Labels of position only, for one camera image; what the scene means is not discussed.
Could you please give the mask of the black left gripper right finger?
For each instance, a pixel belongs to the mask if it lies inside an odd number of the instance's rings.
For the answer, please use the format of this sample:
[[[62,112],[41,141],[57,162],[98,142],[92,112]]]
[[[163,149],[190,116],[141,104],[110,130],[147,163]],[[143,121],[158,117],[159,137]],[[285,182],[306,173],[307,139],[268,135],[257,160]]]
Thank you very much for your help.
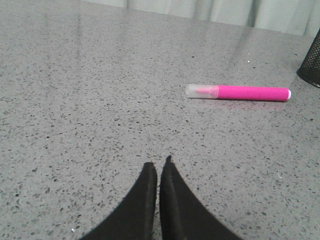
[[[169,155],[162,169],[159,210],[164,240],[239,240],[197,199]]]

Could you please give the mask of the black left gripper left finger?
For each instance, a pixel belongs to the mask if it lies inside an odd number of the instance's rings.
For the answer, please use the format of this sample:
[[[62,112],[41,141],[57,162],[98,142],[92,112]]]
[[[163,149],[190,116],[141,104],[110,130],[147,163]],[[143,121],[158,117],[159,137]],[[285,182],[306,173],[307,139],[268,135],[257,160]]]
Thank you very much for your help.
[[[143,168],[120,204],[83,240],[150,240],[157,194],[157,172],[152,162]]]

